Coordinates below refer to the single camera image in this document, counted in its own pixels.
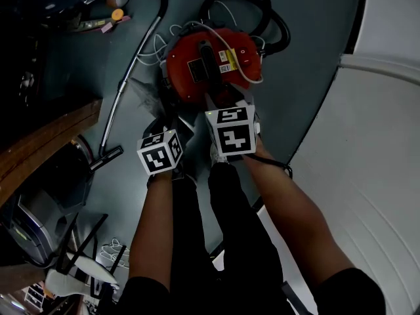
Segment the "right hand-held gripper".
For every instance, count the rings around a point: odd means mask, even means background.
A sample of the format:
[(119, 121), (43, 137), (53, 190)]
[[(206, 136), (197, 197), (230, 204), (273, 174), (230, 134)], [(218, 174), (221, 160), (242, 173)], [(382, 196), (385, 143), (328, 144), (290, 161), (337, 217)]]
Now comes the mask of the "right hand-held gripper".
[(256, 151), (260, 124), (255, 113), (252, 93), (229, 84), (230, 105), (218, 109), (211, 95), (205, 93), (205, 118), (213, 144), (220, 156), (252, 154)]

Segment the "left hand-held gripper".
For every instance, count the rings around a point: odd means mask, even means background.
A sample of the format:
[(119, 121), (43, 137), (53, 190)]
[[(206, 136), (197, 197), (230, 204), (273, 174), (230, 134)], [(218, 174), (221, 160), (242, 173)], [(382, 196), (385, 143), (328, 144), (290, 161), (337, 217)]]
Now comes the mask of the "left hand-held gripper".
[(183, 149), (177, 131), (179, 116), (167, 119), (159, 133), (159, 118), (155, 118), (143, 133), (143, 139), (137, 142), (137, 154), (149, 176), (169, 171), (177, 167)]

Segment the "red vacuum cleaner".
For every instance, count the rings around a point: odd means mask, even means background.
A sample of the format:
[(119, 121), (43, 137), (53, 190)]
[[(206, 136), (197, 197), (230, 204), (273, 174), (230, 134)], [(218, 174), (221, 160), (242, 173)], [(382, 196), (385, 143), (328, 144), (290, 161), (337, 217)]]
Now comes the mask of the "red vacuum cleaner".
[(250, 35), (204, 24), (183, 27), (168, 44), (163, 78), (174, 97), (204, 109), (205, 93), (217, 107), (230, 104), (229, 84), (248, 89), (263, 81), (259, 50)]

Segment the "person's left forearm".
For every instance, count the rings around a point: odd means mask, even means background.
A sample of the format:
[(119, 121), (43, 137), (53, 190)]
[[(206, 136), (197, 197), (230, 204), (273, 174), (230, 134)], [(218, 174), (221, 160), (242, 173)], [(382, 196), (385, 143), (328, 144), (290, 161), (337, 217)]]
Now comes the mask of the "person's left forearm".
[(153, 279), (170, 288), (173, 257), (172, 172), (151, 181), (131, 244), (129, 277)]

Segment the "person's right forearm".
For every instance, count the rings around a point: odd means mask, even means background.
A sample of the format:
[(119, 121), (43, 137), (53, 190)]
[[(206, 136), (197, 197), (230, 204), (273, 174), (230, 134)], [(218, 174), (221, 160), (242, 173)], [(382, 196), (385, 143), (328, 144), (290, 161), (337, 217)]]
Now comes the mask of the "person's right forearm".
[(310, 289), (353, 263), (337, 245), (318, 206), (285, 171), (243, 157), (266, 210)]

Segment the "metal vacuum wand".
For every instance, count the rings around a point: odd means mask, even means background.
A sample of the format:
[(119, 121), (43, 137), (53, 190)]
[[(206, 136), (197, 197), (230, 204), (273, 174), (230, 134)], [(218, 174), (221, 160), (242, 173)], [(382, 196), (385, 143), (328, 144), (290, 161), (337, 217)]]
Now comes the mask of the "metal vacuum wand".
[(139, 54), (142, 52), (142, 49), (145, 47), (147, 41), (152, 36), (153, 32), (157, 28), (162, 18), (163, 18), (162, 16), (157, 16), (154, 19), (151, 26), (148, 28), (148, 31), (142, 38), (137, 50), (135, 51), (130, 61), (130, 64), (128, 65), (125, 71), (123, 79), (119, 82), (118, 90), (117, 90), (114, 102), (112, 104), (112, 107), (111, 107), (111, 110), (110, 110), (110, 113), (106, 122), (106, 126), (102, 135), (102, 139), (100, 142), (100, 146), (98, 150), (99, 158), (90, 165), (90, 174), (93, 174), (95, 171), (99, 170), (101, 167), (105, 166), (106, 164), (108, 164), (109, 162), (111, 162), (112, 160), (114, 160), (115, 158), (117, 158), (118, 156), (124, 153), (122, 146), (116, 146), (115, 148), (106, 151), (108, 138), (110, 136), (110, 132), (112, 130), (112, 125), (116, 116), (118, 105), (119, 105), (120, 100), (122, 99), (125, 86), (127, 85), (127, 82), (128, 82), (128, 78), (131, 76), (136, 63), (138, 62), (137, 58)]

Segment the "person's right white shoe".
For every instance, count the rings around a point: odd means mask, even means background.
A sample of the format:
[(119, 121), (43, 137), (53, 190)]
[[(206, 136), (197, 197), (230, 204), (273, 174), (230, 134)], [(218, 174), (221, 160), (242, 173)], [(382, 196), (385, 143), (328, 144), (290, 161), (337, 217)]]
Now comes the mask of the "person's right white shoe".
[(214, 166), (216, 163), (229, 163), (226, 156), (221, 156), (217, 150), (217, 147), (214, 143), (210, 147), (210, 158), (211, 165)]

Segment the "pink block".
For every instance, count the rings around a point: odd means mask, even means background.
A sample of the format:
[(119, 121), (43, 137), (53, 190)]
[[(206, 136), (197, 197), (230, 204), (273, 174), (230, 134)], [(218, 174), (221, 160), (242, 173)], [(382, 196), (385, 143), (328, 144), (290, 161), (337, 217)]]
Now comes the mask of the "pink block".
[(114, 20), (112, 18), (106, 19), (104, 25), (101, 26), (100, 31), (102, 33), (108, 33), (112, 31), (116, 25), (122, 22), (130, 21), (130, 19), (131, 19), (130, 16), (123, 16), (120, 20)]

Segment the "light wooden stair beam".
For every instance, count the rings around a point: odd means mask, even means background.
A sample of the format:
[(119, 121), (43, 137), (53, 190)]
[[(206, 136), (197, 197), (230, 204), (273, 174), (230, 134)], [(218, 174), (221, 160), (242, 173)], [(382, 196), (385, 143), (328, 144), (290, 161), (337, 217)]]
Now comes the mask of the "light wooden stair beam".
[(0, 148), (0, 207), (61, 147), (98, 122), (101, 105), (99, 98), (66, 99), (48, 122)]

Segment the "person's black clothing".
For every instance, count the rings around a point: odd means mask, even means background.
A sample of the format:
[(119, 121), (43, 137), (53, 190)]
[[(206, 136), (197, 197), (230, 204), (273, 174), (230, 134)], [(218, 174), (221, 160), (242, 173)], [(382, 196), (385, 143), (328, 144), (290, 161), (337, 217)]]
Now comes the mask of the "person's black clothing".
[[(172, 178), (172, 183), (170, 288), (150, 278), (129, 277), (117, 315), (295, 315), (283, 290), (278, 251), (251, 208), (236, 168), (216, 163), (208, 179), (211, 207), (224, 236), (222, 272), (204, 246), (194, 182)], [(356, 267), (309, 290), (319, 315), (386, 315), (380, 287)]]

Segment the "white door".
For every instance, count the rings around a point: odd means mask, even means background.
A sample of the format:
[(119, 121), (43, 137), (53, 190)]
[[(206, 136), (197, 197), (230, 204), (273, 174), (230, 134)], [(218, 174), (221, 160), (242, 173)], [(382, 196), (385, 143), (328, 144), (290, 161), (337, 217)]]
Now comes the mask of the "white door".
[(290, 46), (264, 61), (264, 143), (335, 239), (420, 312), (420, 0), (272, 0)]

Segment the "black floor scrubber machine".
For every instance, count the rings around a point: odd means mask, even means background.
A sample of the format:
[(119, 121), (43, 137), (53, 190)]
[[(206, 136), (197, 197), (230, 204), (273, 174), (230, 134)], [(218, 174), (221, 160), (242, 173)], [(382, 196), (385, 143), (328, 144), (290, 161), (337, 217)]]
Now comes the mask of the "black floor scrubber machine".
[(46, 268), (58, 256), (93, 181), (93, 153), (77, 136), (40, 165), (0, 207), (0, 223), (23, 259)]

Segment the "white plastic object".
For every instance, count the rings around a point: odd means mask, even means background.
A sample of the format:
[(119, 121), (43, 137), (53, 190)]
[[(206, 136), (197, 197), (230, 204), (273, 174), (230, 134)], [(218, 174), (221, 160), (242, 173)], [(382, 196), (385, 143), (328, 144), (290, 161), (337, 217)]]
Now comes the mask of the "white plastic object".
[[(108, 284), (112, 288), (112, 291), (119, 289), (119, 285), (114, 276), (94, 259), (86, 256), (79, 256), (75, 261), (75, 266), (94, 280), (98, 280), (104, 285)], [(94, 282), (91, 282), (91, 284), (88, 285), (69, 274), (63, 274), (54, 268), (47, 272), (45, 286), (48, 291), (58, 297), (84, 295), (95, 299), (99, 298), (99, 296), (95, 294)]]

